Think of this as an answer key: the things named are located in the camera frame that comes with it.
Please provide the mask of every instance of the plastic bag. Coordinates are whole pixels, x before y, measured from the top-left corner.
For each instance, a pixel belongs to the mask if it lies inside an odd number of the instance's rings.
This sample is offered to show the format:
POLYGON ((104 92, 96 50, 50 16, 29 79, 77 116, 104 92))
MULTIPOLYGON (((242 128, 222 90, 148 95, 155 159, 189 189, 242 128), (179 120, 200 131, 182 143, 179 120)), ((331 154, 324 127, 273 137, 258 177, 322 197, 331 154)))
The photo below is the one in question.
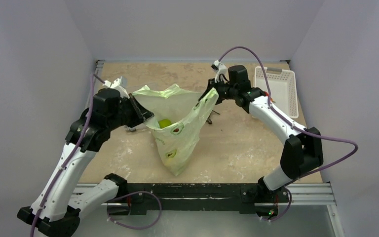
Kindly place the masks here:
POLYGON ((181 89, 174 84, 164 91, 154 91, 146 85, 133 92, 136 100, 154 117, 145 125, 152 131, 163 164, 178 176, 189 161, 200 130, 208 119, 219 97, 210 90, 200 101, 203 92, 181 89), (172 124, 160 128, 159 121, 168 119, 172 124))

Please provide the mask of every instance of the white tray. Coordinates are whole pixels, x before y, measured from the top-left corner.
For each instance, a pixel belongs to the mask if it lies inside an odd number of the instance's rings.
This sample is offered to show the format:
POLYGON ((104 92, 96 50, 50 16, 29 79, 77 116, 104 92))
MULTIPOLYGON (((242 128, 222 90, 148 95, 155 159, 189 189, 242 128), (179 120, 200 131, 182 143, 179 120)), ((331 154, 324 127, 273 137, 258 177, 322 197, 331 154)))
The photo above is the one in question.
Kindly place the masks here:
MULTIPOLYGON (((290 118, 298 118, 299 107, 295 73, 279 68, 265 68, 265 72, 274 104, 290 118)), ((261 67, 255 68, 254 87, 268 91, 261 67)))

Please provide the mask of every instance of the white wall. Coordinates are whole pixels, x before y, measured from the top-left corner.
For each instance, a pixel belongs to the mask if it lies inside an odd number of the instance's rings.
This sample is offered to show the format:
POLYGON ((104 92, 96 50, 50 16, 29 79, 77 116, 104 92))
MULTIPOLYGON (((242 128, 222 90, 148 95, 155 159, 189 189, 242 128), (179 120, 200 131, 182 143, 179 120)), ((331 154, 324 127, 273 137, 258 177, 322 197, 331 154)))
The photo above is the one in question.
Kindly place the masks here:
MULTIPOLYGON (((326 0, 291 67, 307 124, 360 146, 322 172, 333 185, 346 236, 379 236, 379 1, 326 0)), ((352 149, 323 145, 326 163, 352 149)))
POLYGON ((62 0, 0 0, 0 236, 27 236, 37 198, 85 106, 93 57, 62 0))
MULTIPOLYGON (((215 60, 236 45, 291 59, 323 0, 66 0, 98 59, 215 60)), ((247 52, 228 60, 254 61, 247 52)))

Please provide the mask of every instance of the lime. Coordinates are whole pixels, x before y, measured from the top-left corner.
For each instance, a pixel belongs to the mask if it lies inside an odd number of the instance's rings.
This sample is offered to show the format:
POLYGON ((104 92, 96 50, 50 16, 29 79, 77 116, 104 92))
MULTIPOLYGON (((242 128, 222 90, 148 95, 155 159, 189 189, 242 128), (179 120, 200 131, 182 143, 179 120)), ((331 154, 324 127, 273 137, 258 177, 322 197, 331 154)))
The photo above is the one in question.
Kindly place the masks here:
POLYGON ((158 123, 159 123, 160 128, 166 128, 167 126, 172 125, 171 120, 169 119, 162 119, 158 123))

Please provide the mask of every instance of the beige table surface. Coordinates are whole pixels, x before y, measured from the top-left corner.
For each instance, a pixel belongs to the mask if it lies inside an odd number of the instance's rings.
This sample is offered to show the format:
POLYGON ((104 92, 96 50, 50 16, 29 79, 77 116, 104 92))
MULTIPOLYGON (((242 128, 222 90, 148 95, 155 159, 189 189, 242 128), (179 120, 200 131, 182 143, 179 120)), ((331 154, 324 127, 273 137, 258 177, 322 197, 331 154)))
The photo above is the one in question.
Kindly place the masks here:
MULTIPOLYGON (((243 64, 253 81, 257 64, 243 64)), ((289 69, 287 63, 265 64, 289 69)), ((151 83, 164 90, 176 83, 181 88, 204 91, 214 72, 209 63, 105 63, 101 77, 110 81, 128 78, 129 86, 151 83)), ((303 113, 295 119, 305 124, 303 113)), ((213 124, 205 124, 186 169, 172 175, 163 166, 154 138, 148 129, 127 132, 123 127, 111 133, 80 182, 97 183, 116 173, 130 183, 255 183, 279 165, 283 145, 258 119, 244 112, 234 101, 215 107, 213 124)), ((320 173, 298 182, 321 183, 320 173)))

